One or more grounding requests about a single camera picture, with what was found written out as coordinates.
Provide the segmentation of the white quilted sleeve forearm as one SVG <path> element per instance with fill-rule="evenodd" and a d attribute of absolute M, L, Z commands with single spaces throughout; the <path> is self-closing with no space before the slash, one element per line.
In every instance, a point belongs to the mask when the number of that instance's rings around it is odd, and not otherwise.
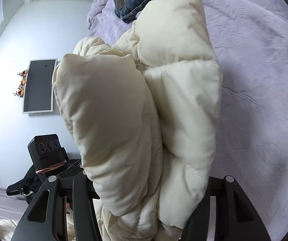
<path fill-rule="evenodd" d="M 0 240 L 10 241 L 18 222 L 13 219 L 0 219 Z"/>

